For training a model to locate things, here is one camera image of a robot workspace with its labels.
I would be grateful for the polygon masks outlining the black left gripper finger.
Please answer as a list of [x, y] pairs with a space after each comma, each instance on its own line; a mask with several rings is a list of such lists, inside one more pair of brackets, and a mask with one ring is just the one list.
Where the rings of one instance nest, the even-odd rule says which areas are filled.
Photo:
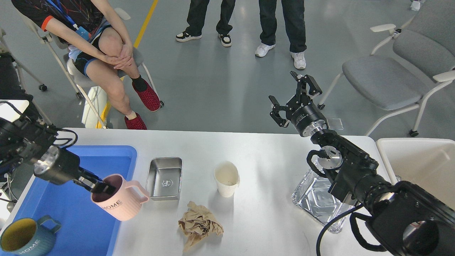
[[86, 169], [78, 169], [78, 178], [75, 183], [91, 193], [115, 193], [116, 187], [105, 183], [98, 176]]

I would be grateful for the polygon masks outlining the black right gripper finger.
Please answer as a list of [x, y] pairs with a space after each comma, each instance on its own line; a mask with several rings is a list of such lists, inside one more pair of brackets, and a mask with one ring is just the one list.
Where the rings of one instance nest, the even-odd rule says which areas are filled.
[[289, 126], [289, 120], [282, 118], [279, 114], [281, 111], [287, 111], [288, 107], [280, 106], [280, 103], [276, 100], [275, 96], [269, 95], [269, 99], [272, 103], [272, 110], [270, 116], [278, 124], [279, 127], [286, 128]]
[[300, 75], [290, 71], [291, 76], [297, 81], [296, 94], [290, 99], [290, 105], [310, 105], [315, 96], [321, 95], [323, 91], [310, 75]]

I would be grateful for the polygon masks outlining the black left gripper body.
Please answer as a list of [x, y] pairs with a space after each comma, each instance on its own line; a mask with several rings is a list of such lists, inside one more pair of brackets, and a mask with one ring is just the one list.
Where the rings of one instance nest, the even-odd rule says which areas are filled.
[[72, 152], [50, 146], [47, 152], [34, 164], [34, 175], [55, 185], [67, 181], [78, 181], [80, 158]]

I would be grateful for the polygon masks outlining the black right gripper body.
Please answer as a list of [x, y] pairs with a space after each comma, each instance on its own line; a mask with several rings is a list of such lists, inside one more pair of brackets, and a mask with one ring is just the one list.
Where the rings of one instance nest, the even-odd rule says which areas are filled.
[[317, 131], [328, 129], [327, 119], [312, 102], [308, 104], [290, 100], [287, 103], [287, 126], [292, 124], [302, 137], [310, 137]]

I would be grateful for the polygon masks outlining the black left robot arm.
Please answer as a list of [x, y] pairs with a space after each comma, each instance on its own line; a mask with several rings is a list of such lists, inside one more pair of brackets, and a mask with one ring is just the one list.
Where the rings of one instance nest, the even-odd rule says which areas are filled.
[[78, 136], [62, 138], [53, 125], [36, 121], [24, 114], [27, 100], [1, 100], [1, 173], [11, 173], [21, 164], [34, 165], [34, 175], [54, 185], [68, 181], [91, 193], [113, 194], [116, 187], [80, 167], [80, 158], [70, 152]]

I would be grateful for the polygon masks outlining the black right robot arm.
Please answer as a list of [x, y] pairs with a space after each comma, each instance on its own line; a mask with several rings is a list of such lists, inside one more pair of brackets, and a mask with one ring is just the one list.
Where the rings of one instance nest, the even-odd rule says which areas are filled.
[[328, 127], [312, 98], [322, 94], [310, 75], [290, 74], [297, 81], [294, 96], [281, 106], [274, 96], [270, 116], [280, 126], [294, 125], [319, 150], [311, 150], [307, 164], [328, 178], [328, 192], [354, 208], [351, 230], [366, 250], [388, 251], [394, 256], [453, 256], [454, 210], [420, 186], [408, 181], [392, 184], [377, 173], [378, 162]]

